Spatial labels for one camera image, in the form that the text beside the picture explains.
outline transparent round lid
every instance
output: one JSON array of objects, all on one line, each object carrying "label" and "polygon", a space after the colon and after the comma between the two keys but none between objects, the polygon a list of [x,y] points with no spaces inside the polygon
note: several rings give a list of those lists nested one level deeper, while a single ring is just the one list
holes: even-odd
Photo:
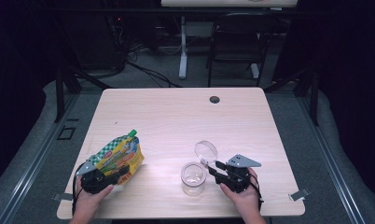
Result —
[{"label": "transparent round lid", "polygon": [[208,141],[200,141],[194,147],[197,157],[199,157],[202,165],[207,166],[214,164],[217,159],[216,147]]}]

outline white desk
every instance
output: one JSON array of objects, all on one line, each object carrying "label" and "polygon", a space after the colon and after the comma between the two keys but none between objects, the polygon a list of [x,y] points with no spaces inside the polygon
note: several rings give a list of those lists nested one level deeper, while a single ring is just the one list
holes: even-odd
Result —
[{"label": "white desk", "polygon": [[[220,102],[211,103],[211,96]],[[262,89],[106,90],[74,171],[131,129],[138,132],[146,158],[124,188],[115,186],[105,198],[98,218],[238,217],[213,176],[207,176],[199,196],[188,196],[181,188],[181,168],[199,160],[194,146],[201,140],[216,146],[219,161],[239,153],[262,164],[256,171],[263,216],[299,216],[305,211],[302,201],[288,197],[298,186]],[[72,181],[73,174],[65,192],[72,193]],[[71,204],[62,201],[57,216],[71,218]]]},{"label": "white desk", "polygon": [[[295,7],[298,0],[161,0],[163,7]],[[187,77],[188,54],[186,48],[185,17],[181,20],[181,63],[179,78]],[[251,66],[252,75],[258,75],[257,65]]]}]

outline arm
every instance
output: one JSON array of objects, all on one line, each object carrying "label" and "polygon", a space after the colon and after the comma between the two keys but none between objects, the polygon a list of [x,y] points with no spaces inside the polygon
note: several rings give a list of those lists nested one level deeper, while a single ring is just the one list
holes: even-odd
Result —
[{"label": "arm", "polygon": [[105,189],[101,190],[97,194],[91,194],[86,192],[80,186],[80,179],[77,179],[76,184],[76,210],[72,217],[70,224],[75,223],[90,223],[94,217],[97,209],[100,207],[100,203],[104,197],[106,197],[113,189],[113,185],[109,185]]},{"label": "arm", "polygon": [[[249,173],[257,178],[257,174],[251,168],[248,169]],[[256,180],[251,177],[251,182],[256,184]],[[262,215],[259,213],[258,208],[258,195],[252,186],[241,193],[231,191],[225,184],[220,184],[220,188],[225,195],[231,199],[237,211],[243,218],[245,224],[261,224],[266,223]]]}]

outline black chair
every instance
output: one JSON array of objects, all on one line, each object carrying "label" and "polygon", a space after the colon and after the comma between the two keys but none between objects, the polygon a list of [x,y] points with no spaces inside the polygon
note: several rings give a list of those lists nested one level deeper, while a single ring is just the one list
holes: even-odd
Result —
[{"label": "black chair", "polygon": [[229,13],[218,18],[214,22],[207,60],[208,87],[212,79],[219,78],[212,76],[213,62],[247,63],[247,69],[252,63],[260,64],[259,86],[268,45],[277,26],[277,18],[265,13]]}]

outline tape piece on table corner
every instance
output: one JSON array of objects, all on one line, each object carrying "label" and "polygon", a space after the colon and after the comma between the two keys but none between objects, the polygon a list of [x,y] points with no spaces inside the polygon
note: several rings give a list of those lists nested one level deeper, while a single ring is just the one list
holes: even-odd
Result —
[{"label": "tape piece on table corner", "polygon": [[304,200],[307,195],[309,195],[310,192],[307,189],[299,190],[296,193],[289,194],[289,199],[293,200],[294,202],[297,200]]},{"label": "tape piece on table corner", "polygon": [[56,193],[52,200],[60,202],[61,200],[72,201],[72,194],[70,193]]}]

